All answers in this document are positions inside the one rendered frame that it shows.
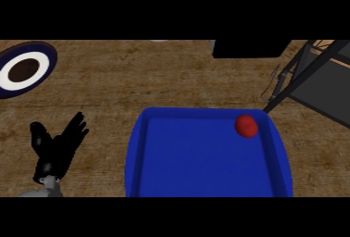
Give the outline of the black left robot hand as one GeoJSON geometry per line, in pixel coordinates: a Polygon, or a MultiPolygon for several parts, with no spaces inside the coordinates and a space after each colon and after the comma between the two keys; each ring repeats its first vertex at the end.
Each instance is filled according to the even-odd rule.
{"type": "Polygon", "coordinates": [[[44,183],[47,176],[60,180],[66,174],[75,152],[88,133],[82,119],[82,113],[78,112],[63,132],[54,137],[50,137],[41,122],[34,121],[29,124],[31,147],[38,156],[32,179],[40,184],[44,183]]]}

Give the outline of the blue tray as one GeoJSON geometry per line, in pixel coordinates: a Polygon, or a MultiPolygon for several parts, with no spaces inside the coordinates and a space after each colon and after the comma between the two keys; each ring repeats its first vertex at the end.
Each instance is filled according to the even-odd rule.
{"type": "Polygon", "coordinates": [[[289,197],[285,145],[260,109],[149,107],[133,128],[124,168],[128,197],[289,197]],[[240,115],[258,125],[235,130],[240,115]]]}

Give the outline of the red cupcake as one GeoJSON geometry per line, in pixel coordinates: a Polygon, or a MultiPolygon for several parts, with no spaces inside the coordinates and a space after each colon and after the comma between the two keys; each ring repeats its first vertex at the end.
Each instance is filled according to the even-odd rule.
{"type": "Polygon", "coordinates": [[[236,133],[243,138],[252,138],[258,132],[258,125],[251,115],[240,115],[235,121],[236,133]]]}

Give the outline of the black tiered shelf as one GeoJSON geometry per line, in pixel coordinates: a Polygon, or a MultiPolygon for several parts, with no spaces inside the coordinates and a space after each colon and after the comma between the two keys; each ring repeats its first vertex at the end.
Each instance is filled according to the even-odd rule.
{"type": "Polygon", "coordinates": [[[289,98],[350,129],[350,40],[308,40],[276,80],[266,113],[289,98]]]}

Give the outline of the dark blue white plate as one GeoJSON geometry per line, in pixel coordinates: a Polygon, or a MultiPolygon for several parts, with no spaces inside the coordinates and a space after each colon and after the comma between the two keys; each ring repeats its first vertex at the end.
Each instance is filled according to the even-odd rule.
{"type": "Polygon", "coordinates": [[[12,98],[45,80],[57,62],[54,47],[32,41],[0,52],[0,99],[12,98]]]}

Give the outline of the black box appliance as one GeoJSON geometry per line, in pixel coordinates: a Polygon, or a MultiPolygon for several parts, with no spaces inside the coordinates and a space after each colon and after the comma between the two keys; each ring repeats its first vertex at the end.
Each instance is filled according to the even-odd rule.
{"type": "Polygon", "coordinates": [[[289,40],[215,40],[211,48],[214,58],[279,57],[289,40]]]}

